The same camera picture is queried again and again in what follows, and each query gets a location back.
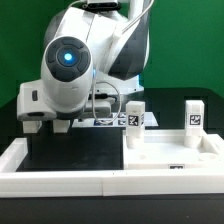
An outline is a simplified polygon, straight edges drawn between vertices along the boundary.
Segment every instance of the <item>white tray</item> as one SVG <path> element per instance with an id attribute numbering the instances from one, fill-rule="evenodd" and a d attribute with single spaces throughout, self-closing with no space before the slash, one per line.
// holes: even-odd
<path id="1" fill-rule="evenodd" d="M 224 141 L 203 132 L 200 148 L 184 146 L 184 130 L 146 130 L 144 143 L 128 149 L 123 134 L 125 169 L 214 168 L 224 165 Z"/>
<path id="2" fill-rule="evenodd" d="M 224 193 L 224 143 L 218 135 L 204 134 L 195 150 L 183 146 L 183 130 L 146 131 L 145 139 L 143 148 L 124 148 L 124 170 L 18 173 L 27 141 L 15 139 L 0 157 L 0 197 Z M 209 154 L 200 161 L 200 153 Z"/>

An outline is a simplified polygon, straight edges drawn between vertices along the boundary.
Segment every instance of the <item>green wall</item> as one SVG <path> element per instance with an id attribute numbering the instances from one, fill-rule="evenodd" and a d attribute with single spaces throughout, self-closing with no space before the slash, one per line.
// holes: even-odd
<path id="1" fill-rule="evenodd" d="M 0 107 L 38 79 L 44 32 L 72 0 L 0 0 Z M 205 87 L 224 97 L 224 1 L 155 0 L 144 86 Z"/>

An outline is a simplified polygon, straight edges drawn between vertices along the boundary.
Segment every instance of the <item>white robot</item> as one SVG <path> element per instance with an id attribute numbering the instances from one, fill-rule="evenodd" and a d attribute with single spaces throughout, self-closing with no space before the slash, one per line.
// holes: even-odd
<path id="1" fill-rule="evenodd" d="M 20 121 L 70 120 L 92 107 L 110 113 L 100 93 L 136 89 L 149 56 L 149 9 L 153 0 L 130 0 L 128 18 L 117 0 L 76 1 L 56 15 L 46 31 L 41 79 L 23 83 L 17 99 Z"/>

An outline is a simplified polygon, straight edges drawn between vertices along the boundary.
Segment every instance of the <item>blue light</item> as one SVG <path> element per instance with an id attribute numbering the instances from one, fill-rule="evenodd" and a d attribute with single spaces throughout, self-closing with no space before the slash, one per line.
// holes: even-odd
<path id="1" fill-rule="evenodd" d="M 64 55 L 64 59 L 65 59 L 66 61 L 71 61 L 71 60 L 73 59 L 73 56 L 72 56 L 72 54 L 70 54 L 70 53 L 66 53 L 66 54 Z"/>

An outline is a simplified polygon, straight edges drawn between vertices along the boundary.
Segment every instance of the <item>black table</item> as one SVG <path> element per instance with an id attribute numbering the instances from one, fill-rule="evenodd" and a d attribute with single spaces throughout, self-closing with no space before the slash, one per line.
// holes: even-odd
<path id="1" fill-rule="evenodd" d="M 159 129 L 183 129 L 185 100 L 203 100 L 205 131 L 224 137 L 224 99 L 208 89 L 145 89 L 144 96 L 133 94 L 131 99 L 145 100 L 146 111 L 154 113 Z M 16 120 L 16 99 L 0 109 L 0 124 L 3 152 L 16 137 L 24 137 Z M 92 128 L 55 135 L 47 122 L 37 135 L 26 136 L 29 154 L 18 172 L 123 169 L 121 132 L 122 128 Z M 63 158 L 62 146 L 66 150 Z M 1 224 L 223 223 L 224 194 L 7 198 L 0 199 L 0 211 Z"/>

